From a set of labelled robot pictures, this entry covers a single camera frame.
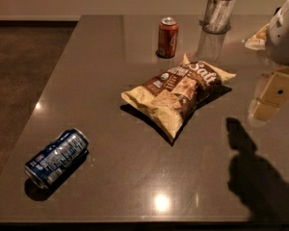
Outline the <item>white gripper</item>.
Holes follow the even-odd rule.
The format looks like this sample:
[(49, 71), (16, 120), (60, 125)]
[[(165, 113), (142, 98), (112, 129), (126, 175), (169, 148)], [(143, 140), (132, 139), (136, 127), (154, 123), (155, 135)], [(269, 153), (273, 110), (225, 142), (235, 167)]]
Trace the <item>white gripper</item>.
[[(269, 25), (259, 29), (245, 42), (245, 46), (250, 50), (265, 49), (271, 60), (289, 65), (289, 0), (276, 11)], [(262, 74), (252, 99), (252, 120), (271, 120), (288, 101), (289, 66)]]

